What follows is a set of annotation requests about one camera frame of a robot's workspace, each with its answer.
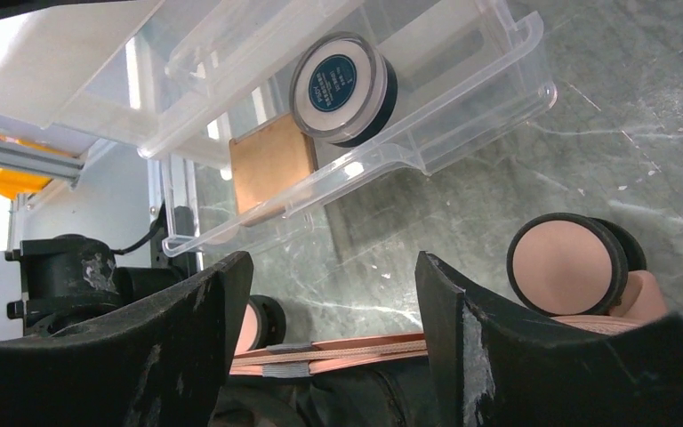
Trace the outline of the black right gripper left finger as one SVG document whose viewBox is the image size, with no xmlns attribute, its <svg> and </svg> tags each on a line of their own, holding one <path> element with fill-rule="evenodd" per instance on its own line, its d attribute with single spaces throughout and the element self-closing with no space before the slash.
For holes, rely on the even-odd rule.
<svg viewBox="0 0 683 427">
<path fill-rule="evenodd" d="M 0 342 L 0 426 L 205 426 L 229 377 L 253 260 L 50 336 Z"/>
</svg>

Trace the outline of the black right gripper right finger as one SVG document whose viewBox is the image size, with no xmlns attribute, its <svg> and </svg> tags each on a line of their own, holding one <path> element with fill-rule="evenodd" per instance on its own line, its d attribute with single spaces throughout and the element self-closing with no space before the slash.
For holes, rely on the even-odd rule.
<svg viewBox="0 0 683 427">
<path fill-rule="evenodd" d="M 544 317 L 434 254 L 415 282 L 445 426 L 683 426 L 683 310 L 604 335 Z"/>
</svg>

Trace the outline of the pink hard-shell suitcase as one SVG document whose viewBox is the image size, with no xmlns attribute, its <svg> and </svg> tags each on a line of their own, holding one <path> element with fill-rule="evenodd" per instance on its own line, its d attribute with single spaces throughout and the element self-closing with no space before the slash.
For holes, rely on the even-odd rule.
<svg viewBox="0 0 683 427">
<path fill-rule="evenodd" d="M 237 356 L 213 426 L 683 426 L 683 312 L 547 317 L 427 260 L 420 333 Z"/>
</svg>

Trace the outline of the small brown cardboard box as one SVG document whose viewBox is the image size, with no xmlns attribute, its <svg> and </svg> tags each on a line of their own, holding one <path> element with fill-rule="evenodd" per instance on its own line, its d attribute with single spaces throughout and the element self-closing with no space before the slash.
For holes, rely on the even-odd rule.
<svg viewBox="0 0 683 427">
<path fill-rule="evenodd" d="M 289 113 L 229 141 L 237 214 L 252 227 L 285 212 L 268 202 L 317 170 L 315 143 Z"/>
</svg>

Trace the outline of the white plastic drawer organizer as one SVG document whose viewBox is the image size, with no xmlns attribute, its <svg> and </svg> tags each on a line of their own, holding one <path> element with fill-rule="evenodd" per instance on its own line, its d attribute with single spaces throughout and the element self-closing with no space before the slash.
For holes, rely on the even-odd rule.
<svg viewBox="0 0 683 427">
<path fill-rule="evenodd" d="M 314 141 L 317 170 L 273 197 L 285 212 L 237 214 L 229 141 L 291 114 L 301 56 L 361 35 L 391 63 L 389 122 L 354 148 Z M 315 226 L 314 211 L 400 168 L 433 174 L 548 110 L 557 98 L 538 12 L 505 1 L 115 1 L 0 18 L 0 133 L 65 152 L 103 139 L 161 164 L 168 208 L 194 206 L 202 166 L 221 211 L 166 254 L 260 251 Z"/>
</svg>

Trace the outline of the round tin blue label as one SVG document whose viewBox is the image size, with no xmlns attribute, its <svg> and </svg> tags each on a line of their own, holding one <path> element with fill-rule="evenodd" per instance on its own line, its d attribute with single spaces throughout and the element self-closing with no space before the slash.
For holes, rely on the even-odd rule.
<svg viewBox="0 0 683 427">
<path fill-rule="evenodd" d="M 361 35 L 339 31 L 317 40 L 300 58 L 289 108 L 315 141 L 354 148 L 389 122 L 398 101 L 391 63 Z"/>
</svg>

